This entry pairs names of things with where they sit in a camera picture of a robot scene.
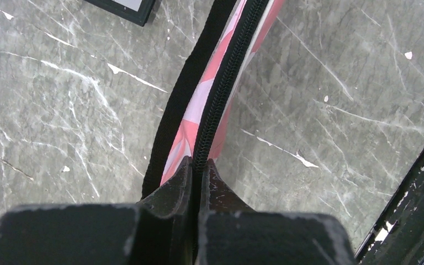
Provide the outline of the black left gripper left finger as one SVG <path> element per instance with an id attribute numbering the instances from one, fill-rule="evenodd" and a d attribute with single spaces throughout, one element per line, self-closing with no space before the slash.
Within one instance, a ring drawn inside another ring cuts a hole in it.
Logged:
<path id="1" fill-rule="evenodd" d="M 0 264 L 191 264 L 192 159 L 137 203 L 27 204 L 0 218 Z"/>

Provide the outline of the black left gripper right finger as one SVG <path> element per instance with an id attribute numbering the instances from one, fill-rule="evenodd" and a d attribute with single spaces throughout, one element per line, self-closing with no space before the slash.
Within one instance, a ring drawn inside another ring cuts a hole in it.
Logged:
<path id="1" fill-rule="evenodd" d="M 213 160 L 203 172 L 200 264 L 355 264 L 347 232 L 331 215 L 262 212 L 220 177 Z"/>

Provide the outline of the pink racket bag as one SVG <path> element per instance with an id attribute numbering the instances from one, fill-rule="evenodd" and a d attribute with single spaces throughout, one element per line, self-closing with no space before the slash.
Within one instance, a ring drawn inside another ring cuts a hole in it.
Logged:
<path id="1" fill-rule="evenodd" d="M 165 184 L 184 158 L 199 186 L 223 148 L 239 80 L 282 1 L 214 1 L 168 99 L 142 183 L 142 199 Z"/>

